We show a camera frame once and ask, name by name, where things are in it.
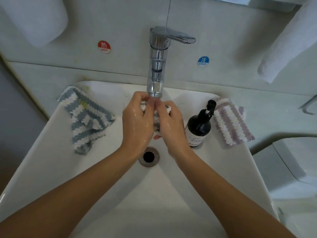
faucet handle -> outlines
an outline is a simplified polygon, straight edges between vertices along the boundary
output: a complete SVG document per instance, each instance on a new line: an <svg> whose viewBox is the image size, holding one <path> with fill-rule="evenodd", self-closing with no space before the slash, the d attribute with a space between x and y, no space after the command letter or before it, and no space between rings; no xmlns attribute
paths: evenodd
<svg viewBox="0 0 317 238"><path fill-rule="evenodd" d="M196 38L167 27L157 26L150 29L150 45L156 50L167 49L171 44L171 39L185 44L196 42Z"/></svg>

person's left hand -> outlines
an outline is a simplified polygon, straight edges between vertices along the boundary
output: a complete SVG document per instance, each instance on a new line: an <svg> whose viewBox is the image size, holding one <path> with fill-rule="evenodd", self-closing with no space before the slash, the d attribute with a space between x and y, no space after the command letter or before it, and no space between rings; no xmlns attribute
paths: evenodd
<svg viewBox="0 0 317 238"><path fill-rule="evenodd" d="M141 101L147 101L145 114ZM122 112L123 140L121 147L139 157L148 146L154 133L155 98L147 92L135 92L128 106Z"/></svg>

white sink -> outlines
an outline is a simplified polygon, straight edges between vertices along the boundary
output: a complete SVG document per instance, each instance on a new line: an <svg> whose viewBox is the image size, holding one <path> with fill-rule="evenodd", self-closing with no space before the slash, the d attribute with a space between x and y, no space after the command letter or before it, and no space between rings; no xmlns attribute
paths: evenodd
<svg viewBox="0 0 317 238"><path fill-rule="evenodd" d="M80 156L73 151L70 116L59 105L0 196L0 221L116 150L122 141L122 110L135 91L146 90L141 85L97 81L77 86L111 111L116 121L86 156ZM162 100L173 100L186 123L216 97L164 88ZM216 216L169 156L163 140L152 140L149 146L159 152L158 164L146 168L137 161L91 208L71 237L226 237ZM194 150L228 182L276 217L245 144L227 147L213 125L204 143Z"/></svg>

drain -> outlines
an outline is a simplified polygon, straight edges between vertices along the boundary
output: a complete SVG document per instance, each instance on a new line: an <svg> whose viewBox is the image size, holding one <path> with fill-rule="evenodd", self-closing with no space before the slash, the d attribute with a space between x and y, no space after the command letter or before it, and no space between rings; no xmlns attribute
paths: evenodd
<svg viewBox="0 0 317 238"><path fill-rule="evenodd" d="M144 154L139 158L140 163L145 167L152 167L159 161L159 153L153 147L147 147Z"/></svg>

faucet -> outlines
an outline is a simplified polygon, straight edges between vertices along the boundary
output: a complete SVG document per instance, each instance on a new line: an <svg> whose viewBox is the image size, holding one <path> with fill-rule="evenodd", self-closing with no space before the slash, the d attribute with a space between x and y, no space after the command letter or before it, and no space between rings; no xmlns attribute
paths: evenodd
<svg viewBox="0 0 317 238"><path fill-rule="evenodd" d="M162 97L167 49L171 44L171 40L185 44L196 42L196 38L185 33L171 30L167 27L158 26L150 29L151 47L147 92L152 97Z"/></svg>

